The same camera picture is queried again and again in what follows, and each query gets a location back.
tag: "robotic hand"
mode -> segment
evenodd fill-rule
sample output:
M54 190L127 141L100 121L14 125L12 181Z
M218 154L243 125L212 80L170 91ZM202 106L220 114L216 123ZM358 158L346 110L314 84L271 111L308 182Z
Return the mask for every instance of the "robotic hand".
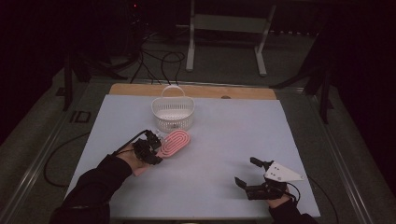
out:
M298 202L294 195L287 192L287 181L304 180L303 176L274 161L260 161L251 157L250 162L259 167L264 167L266 173L264 175L265 182L258 186L248 186L238 177L235 178L236 185L245 190L249 200L274 200L281 198L283 194L287 194L295 202Z
M139 138L135 142L133 142L138 136L142 134L146 136L146 140ZM163 160L162 158L156 156L158 149L162 145L161 140L159 139L157 134L153 133L150 130L145 130L139 133L133 139L120 147L117 151L113 152L113 155L118 155L123 148L131 143L134 146L134 154L139 160L151 165L156 165Z

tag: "white basket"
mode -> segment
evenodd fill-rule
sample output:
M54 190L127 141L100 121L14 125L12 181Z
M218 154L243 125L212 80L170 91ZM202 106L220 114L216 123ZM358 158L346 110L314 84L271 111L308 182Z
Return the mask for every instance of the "white basket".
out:
M164 97L163 94L169 89L179 89L183 92L183 96ZM177 129L187 131L192 125L194 101L187 97L179 86L165 87L161 97L152 102L151 109L158 129L164 133Z

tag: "person's arm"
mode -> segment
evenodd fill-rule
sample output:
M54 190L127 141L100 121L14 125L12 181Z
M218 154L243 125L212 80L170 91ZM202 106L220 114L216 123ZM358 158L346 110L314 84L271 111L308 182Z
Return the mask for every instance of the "person's arm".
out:
M82 175L51 216L52 223L108 223L108 202L132 171L143 166L132 145L117 156L107 155L99 165Z
M292 199L284 194L280 199L266 200L275 224L318 224L308 214L301 214Z

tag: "dark background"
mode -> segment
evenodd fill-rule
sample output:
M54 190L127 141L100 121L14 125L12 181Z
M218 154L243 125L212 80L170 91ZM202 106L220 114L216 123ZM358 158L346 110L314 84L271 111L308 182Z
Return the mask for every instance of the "dark background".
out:
M50 87L52 77L64 66L67 51L83 51L104 61L109 55L131 53L139 41L135 29L130 29L135 16L149 29L167 35L175 34L176 24L189 24L190 1L142 2L1 0L0 143ZM396 4L369 0L352 5L334 2L338 1L283 4L276 10L272 30L276 34L284 31L304 35L321 31L305 65L317 65L321 62L318 59L323 58L333 64L332 84L338 88L377 166L396 193L396 175L392 174L396 170ZM131 7L134 3L139 8ZM257 14L244 7L246 3L203 0L197 10L208 14ZM103 14L103 7L111 8L108 14ZM128 14L125 8L133 13ZM104 30L118 35L103 35ZM132 37L129 42L125 41L127 35Z

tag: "white tabletop surface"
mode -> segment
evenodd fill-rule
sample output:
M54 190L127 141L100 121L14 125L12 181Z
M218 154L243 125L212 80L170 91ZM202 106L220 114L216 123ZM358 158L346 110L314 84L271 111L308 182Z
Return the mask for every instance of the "white tabletop surface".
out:
M155 98L106 96L68 192L106 154L143 130L157 130L151 112ZM269 217L264 201L249 201L234 183L235 176L248 185L264 182L264 169L250 163L249 158L276 161L306 176L279 101L194 98L194 102L194 123L188 130L191 142L141 176L127 178L110 202L112 217L188 220ZM302 195L300 211L319 217L308 180L292 184ZM297 196L295 189L290 188L290 192Z

